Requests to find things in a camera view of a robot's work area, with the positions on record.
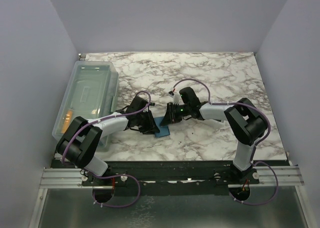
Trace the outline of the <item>teal leather card holder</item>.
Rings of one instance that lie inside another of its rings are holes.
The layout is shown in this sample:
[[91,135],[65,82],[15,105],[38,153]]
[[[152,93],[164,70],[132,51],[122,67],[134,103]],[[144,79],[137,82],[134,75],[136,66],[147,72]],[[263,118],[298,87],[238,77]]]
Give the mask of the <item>teal leather card holder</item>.
[[156,138],[161,138],[161,137],[166,137],[170,135],[170,130],[168,126],[161,126],[161,122],[163,120],[164,117],[155,117],[154,121],[155,124],[157,126],[157,128],[159,129],[158,133],[155,133],[155,137]]

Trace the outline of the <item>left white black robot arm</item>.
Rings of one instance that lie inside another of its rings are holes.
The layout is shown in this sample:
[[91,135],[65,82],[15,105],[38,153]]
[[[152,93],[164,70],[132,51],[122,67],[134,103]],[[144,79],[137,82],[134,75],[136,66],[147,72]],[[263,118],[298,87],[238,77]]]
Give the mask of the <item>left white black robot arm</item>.
[[58,141],[56,152],[61,155],[62,162],[68,160],[76,167],[93,173],[93,178],[99,185],[106,185],[111,179],[108,165],[95,156],[101,139],[128,129],[147,135],[159,133],[149,109],[153,105],[150,100],[136,95],[130,105],[111,115],[97,119],[78,116]]

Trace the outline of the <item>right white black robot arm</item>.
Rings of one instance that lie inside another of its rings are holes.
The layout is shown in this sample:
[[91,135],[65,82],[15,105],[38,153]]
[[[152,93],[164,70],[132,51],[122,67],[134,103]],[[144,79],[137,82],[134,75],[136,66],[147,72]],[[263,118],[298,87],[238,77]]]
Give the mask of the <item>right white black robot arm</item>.
[[230,178],[237,184],[247,180],[247,170],[252,166],[256,145],[263,139],[265,132],[270,130],[270,122],[264,113],[247,98],[229,104],[211,104],[208,101],[201,102],[191,87],[181,89],[179,96],[183,104],[167,103],[160,125],[179,123],[184,118],[228,122],[237,139],[232,162],[235,168],[230,171]]

